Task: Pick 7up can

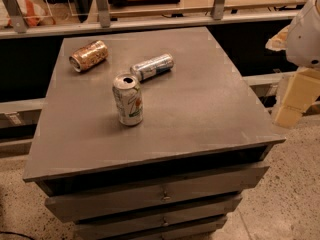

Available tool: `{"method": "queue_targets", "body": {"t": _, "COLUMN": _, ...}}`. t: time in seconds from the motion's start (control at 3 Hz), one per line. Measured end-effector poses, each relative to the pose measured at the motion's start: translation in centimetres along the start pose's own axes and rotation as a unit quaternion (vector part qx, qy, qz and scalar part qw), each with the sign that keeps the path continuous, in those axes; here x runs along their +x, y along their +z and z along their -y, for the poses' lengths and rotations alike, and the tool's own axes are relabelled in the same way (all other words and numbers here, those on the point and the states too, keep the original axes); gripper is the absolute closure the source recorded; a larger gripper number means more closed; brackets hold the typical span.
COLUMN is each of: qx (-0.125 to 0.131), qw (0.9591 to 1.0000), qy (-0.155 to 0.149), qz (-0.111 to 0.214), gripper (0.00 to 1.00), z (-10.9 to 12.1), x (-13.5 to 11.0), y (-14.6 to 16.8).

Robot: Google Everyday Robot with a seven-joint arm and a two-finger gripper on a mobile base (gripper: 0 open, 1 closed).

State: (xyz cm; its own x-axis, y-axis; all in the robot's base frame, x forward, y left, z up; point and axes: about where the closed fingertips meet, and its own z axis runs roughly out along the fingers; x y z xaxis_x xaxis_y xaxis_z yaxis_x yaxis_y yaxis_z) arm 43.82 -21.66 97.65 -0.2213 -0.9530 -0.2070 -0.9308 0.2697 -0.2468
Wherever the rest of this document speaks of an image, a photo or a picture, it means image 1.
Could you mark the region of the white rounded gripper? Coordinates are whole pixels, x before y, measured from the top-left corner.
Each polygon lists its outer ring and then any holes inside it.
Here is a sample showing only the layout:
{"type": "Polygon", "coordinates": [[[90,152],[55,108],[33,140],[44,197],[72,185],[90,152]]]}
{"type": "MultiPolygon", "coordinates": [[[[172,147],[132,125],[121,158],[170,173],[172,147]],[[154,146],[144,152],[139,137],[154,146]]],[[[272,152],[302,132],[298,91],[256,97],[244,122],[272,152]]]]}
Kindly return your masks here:
{"type": "Polygon", "coordinates": [[[320,71],[316,70],[320,68],[319,2],[308,0],[290,26],[281,29],[265,45],[271,51],[286,49],[287,60],[300,66],[278,86],[272,119],[275,125],[283,128],[295,126],[320,97],[320,71]]]}

